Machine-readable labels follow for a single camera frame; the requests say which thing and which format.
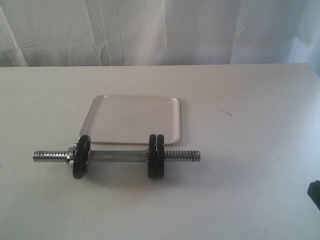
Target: white backdrop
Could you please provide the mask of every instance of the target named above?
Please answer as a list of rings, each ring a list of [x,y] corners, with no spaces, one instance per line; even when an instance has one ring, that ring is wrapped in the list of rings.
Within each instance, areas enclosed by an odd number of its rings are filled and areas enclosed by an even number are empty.
[[[0,0],[0,66],[309,63],[320,0]]]

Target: white tray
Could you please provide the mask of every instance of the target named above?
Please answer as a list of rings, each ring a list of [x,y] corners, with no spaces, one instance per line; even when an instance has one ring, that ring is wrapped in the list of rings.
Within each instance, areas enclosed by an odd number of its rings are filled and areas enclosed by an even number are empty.
[[[181,103],[173,96],[101,95],[94,98],[79,135],[93,143],[147,144],[150,134],[164,143],[181,137]]]

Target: metal bar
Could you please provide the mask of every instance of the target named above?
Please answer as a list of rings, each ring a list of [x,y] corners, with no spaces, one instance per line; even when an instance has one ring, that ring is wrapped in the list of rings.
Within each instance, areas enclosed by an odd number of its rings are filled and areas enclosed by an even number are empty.
[[[88,162],[145,162],[145,151],[91,151]]]

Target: black weight plate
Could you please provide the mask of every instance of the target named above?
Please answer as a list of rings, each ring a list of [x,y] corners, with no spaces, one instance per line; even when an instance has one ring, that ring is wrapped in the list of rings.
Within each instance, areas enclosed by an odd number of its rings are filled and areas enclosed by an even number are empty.
[[[156,178],[165,177],[165,136],[159,134],[156,137]]]
[[[148,178],[157,178],[157,136],[149,136],[149,153],[148,153]]]
[[[81,179],[87,172],[88,153],[91,146],[91,139],[88,135],[82,135],[76,146],[73,158],[73,177]]]

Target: black object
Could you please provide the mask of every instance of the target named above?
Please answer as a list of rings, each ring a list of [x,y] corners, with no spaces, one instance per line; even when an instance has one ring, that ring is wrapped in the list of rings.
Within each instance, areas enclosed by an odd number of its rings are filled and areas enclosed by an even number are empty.
[[[307,194],[320,210],[320,181],[311,182]]]
[[[156,178],[165,177],[165,137],[159,134],[156,137]]]
[[[148,178],[157,178],[157,136],[149,136],[149,153],[148,153]]]
[[[88,135],[82,135],[73,154],[73,177],[82,179],[88,171],[88,153],[91,146],[91,139]]]

